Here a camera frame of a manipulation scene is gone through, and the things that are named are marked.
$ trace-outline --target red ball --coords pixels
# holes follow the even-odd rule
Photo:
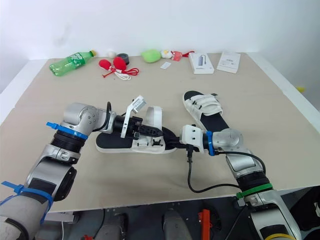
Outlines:
[[[106,59],[102,59],[99,61],[99,66],[105,70],[109,70],[109,68],[111,67],[111,62]]]
[[[123,60],[121,57],[119,56],[116,56],[114,59],[113,59],[113,65],[116,69],[119,69],[119,70],[126,70],[127,68],[127,65],[126,65],[126,62],[125,60]]]

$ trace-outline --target blue cable tie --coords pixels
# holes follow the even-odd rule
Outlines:
[[[11,183],[11,182],[8,182],[8,181],[3,181],[1,184],[2,184],[2,185],[5,185],[5,186],[7,186],[7,187],[9,187],[9,188],[12,188],[13,191],[16,193],[17,196],[20,195],[21,192],[25,192],[25,193],[37,194],[37,195],[39,195],[39,196],[42,196],[42,197],[46,198],[46,199],[48,200],[48,207],[47,207],[47,210],[46,210],[46,212],[44,213],[43,217],[41,218],[40,223],[42,224],[42,223],[45,221],[45,217],[46,217],[48,211],[50,210],[50,208],[51,208],[51,206],[52,206],[52,204],[53,204],[53,202],[54,202],[52,196],[51,196],[49,193],[47,193],[47,192],[45,192],[45,191],[38,190],[38,189],[34,189],[34,188],[24,187],[22,184],[15,185],[15,184],[13,184],[13,183]],[[8,200],[10,200],[10,199],[13,198],[13,197],[16,197],[16,196],[9,196],[9,197],[7,197],[5,200],[3,200],[3,201],[0,203],[0,205],[4,204],[5,202],[7,202]]]
[[[79,138],[82,138],[82,139],[85,139],[87,140],[88,139],[88,136],[87,135],[84,135],[83,133],[81,132],[78,132],[78,131],[75,131],[75,130],[72,130],[70,128],[67,128],[65,126],[61,126],[57,123],[52,123],[52,122],[47,122],[46,123],[47,126],[51,127],[52,129],[56,129],[56,130],[59,130],[59,131],[62,131],[62,132],[65,132],[67,134],[71,134],[71,135],[75,135]]]
[[[214,146],[212,144],[212,131],[207,131],[205,134],[208,136],[209,155],[214,156],[215,151]]]

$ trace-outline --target white box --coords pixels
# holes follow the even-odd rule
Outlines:
[[[239,68],[240,56],[240,53],[224,51],[216,69],[235,74]]]
[[[189,60],[194,74],[213,74],[215,71],[206,53],[190,52]]]

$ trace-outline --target green cable tie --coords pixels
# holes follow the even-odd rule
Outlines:
[[[236,193],[236,197],[237,199],[242,199],[243,197],[245,196],[248,196],[250,194],[255,194],[257,192],[260,192],[262,190],[265,190],[265,189],[270,189],[270,188],[273,188],[272,187],[272,184],[271,183],[266,183],[266,184],[263,184],[263,185],[260,185],[260,186],[255,186],[253,188],[250,188],[246,191],[243,191],[243,192],[237,192]]]

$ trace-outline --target black tape roll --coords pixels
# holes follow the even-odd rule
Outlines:
[[[117,57],[120,57],[124,60],[125,64],[128,65],[129,64],[129,56],[126,53],[119,53],[116,55]]]

